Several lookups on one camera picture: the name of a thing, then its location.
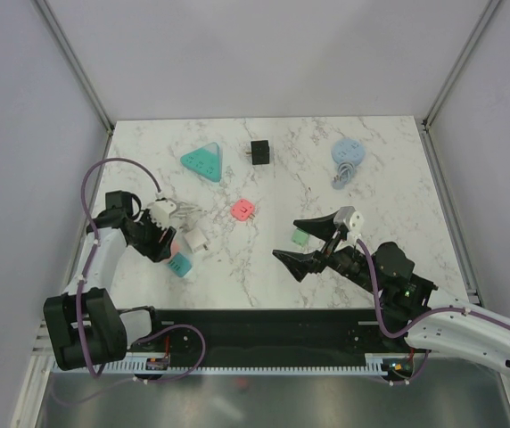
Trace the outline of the pink cube socket adapter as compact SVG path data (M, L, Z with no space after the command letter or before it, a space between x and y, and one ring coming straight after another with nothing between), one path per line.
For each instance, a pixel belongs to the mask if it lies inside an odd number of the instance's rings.
M171 259L179 252L179 247L174 236L164 236L159 241L160 260Z

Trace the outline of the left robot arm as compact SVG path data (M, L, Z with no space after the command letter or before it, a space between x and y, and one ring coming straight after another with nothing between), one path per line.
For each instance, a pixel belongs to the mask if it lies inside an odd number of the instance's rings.
M113 278L128 248L153 263L172 256L177 203L168 198L146 207L129 192L109 192L105 209L87 227L82 265L62 294L45 301L43 312L57 366L62 371L104 366L122 360L137 342L157 350L165 329L152 321L151 308L116 309Z

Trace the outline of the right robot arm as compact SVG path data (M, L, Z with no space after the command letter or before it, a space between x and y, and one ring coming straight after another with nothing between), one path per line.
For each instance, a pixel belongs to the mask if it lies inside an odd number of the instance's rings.
M293 224L323 241L323 247L308 254L273 254L298 282L330 268L370 292L378 340L385 349L407 345L437 351L510 376L510 318L416 275L414 261L395 242L370 252L361 239L364 222L352 206L321 218L297 219Z

